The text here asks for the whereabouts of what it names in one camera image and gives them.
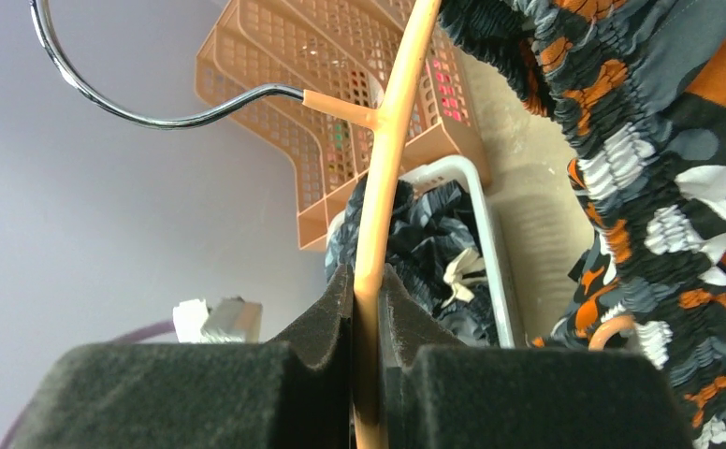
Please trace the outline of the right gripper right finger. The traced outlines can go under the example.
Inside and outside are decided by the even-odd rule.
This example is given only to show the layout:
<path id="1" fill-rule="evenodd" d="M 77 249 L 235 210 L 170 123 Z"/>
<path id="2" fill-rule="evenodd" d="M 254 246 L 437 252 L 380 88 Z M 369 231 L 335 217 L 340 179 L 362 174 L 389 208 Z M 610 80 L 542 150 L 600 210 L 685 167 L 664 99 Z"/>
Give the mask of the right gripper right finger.
<path id="1" fill-rule="evenodd" d="M 392 268 L 380 297 L 382 417 L 392 448 L 689 448 L 668 383 L 619 351 L 471 347 Z"/>

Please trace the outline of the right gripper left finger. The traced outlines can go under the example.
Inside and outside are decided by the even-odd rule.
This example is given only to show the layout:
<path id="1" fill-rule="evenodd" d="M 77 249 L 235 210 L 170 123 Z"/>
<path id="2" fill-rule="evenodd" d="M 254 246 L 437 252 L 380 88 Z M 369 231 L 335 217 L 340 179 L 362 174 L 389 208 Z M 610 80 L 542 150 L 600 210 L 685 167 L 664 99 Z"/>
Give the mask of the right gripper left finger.
<path id="1" fill-rule="evenodd" d="M 14 448 L 346 448 L 353 272 L 276 337 L 101 343 L 50 369 Z"/>

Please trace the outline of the dark leaf print shorts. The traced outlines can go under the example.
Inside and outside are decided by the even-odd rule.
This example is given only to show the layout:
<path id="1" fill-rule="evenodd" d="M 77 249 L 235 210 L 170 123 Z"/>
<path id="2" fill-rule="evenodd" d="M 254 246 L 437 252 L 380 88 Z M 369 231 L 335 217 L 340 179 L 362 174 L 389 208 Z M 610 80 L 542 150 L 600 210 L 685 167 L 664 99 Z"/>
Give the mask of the dark leaf print shorts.
<path id="1" fill-rule="evenodd" d="M 457 181 L 421 195 L 399 181 L 385 261 L 415 302 L 458 339 L 498 345 L 472 199 Z"/>

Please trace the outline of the white plastic basket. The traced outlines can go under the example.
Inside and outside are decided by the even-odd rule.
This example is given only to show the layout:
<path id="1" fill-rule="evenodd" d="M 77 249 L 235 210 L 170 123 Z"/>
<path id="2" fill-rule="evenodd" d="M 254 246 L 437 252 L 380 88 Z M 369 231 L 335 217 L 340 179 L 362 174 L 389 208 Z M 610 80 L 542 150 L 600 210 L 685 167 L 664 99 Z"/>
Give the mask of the white plastic basket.
<path id="1" fill-rule="evenodd" d="M 446 156 L 409 171 L 399 181 L 411 183 L 419 195 L 447 181 L 457 181 L 470 194 L 497 325 L 499 343 L 496 346 L 525 346 L 526 336 L 519 317 L 499 215 L 488 203 L 481 178 L 472 161 L 458 155 Z"/>

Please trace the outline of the orange hanger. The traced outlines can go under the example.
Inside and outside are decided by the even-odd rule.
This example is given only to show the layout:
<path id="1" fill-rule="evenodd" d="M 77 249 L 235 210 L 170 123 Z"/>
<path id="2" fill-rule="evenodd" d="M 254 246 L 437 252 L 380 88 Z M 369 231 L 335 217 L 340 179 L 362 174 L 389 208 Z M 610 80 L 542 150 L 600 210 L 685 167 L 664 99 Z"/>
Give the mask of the orange hanger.
<path id="1" fill-rule="evenodd" d="M 166 130 L 194 128 L 214 123 L 266 96 L 293 99 L 298 96 L 293 87 L 265 84 L 192 116 L 155 119 L 140 115 L 108 100 L 72 66 L 55 34 L 47 2 L 34 1 L 30 8 L 40 44 L 60 70 L 62 78 L 100 108 L 132 123 Z M 383 128 L 374 135 L 375 147 L 363 201 L 356 265 L 351 268 L 350 444 L 346 448 L 392 448 L 387 442 L 387 428 L 382 417 L 379 297 L 385 271 L 390 268 L 385 263 L 385 249 L 405 135 L 402 119 L 398 117 L 386 119 Z"/>

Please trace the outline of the peach plastic desk organizer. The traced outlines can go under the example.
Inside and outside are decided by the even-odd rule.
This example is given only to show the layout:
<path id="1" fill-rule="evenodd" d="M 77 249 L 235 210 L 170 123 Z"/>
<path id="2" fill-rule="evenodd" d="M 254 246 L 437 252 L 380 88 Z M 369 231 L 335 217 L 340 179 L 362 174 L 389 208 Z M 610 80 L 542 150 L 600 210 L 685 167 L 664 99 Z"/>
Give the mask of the peach plastic desk organizer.
<path id="1" fill-rule="evenodd" d="M 448 155 L 491 170 L 460 52 L 434 1 L 227 1 L 196 56 L 197 95 L 216 106 L 267 82 L 270 96 L 233 119 L 295 173 L 298 247 L 323 251 L 332 221 L 368 171 L 388 118 L 406 134 L 400 171 Z"/>

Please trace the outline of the orange camouflage shorts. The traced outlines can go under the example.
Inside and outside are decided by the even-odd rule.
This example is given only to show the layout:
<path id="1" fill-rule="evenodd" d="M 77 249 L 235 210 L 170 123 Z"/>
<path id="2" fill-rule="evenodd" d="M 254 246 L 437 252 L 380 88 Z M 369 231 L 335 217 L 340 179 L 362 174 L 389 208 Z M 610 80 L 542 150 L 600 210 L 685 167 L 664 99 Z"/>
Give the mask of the orange camouflage shorts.
<path id="1" fill-rule="evenodd" d="M 557 123 L 594 230 L 574 299 L 533 346 L 616 318 L 697 448 L 726 448 L 726 1 L 445 1 L 439 25 Z"/>

